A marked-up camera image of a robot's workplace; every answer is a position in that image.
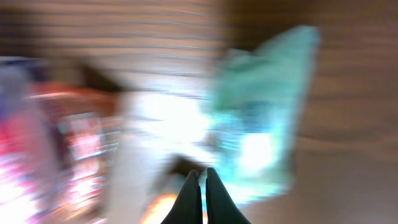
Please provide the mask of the small orange snack box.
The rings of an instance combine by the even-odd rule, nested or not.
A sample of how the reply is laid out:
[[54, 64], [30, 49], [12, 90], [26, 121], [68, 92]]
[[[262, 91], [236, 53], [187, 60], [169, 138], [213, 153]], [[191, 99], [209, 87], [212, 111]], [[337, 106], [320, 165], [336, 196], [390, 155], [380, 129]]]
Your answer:
[[[178, 195], [165, 194], [157, 197], [144, 212], [139, 223], [160, 224], [174, 205]], [[203, 223], [208, 223], [207, 213], [203, 213]]]

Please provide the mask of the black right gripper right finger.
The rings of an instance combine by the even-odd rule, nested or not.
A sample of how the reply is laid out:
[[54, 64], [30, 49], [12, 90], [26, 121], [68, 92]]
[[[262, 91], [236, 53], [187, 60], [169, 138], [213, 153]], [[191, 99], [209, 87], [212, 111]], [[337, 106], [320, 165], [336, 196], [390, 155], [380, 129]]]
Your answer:
[[207, 168], [206, 210], [208, 224], [250, 224], [240, 212], [214, 168]]

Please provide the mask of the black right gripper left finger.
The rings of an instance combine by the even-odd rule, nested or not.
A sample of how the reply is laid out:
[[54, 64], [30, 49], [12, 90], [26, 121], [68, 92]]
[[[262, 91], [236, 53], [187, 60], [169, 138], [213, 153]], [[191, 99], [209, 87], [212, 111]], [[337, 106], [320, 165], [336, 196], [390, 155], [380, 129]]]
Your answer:
[[201, 188], [198, 172], [191, 170], [173, 207], [161, 224], [202, 224]]

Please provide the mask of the red orange candy bar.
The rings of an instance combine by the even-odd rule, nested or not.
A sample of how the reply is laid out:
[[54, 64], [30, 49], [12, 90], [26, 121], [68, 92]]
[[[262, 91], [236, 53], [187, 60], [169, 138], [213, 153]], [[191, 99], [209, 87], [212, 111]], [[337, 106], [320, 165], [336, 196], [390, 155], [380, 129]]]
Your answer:
[[57, 194], [46, 223], [106, 223], [119, 93], [59, 82], [36, 84], [34, 90], [58, 165]]

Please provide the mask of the red purple snack packet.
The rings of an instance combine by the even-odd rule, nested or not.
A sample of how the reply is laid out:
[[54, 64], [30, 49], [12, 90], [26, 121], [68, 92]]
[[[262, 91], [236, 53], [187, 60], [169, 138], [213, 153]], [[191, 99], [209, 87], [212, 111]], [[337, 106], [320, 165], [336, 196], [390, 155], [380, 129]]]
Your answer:
[[30, 71], [1, 62], [1, 223], [47, 223], [58, 182]]

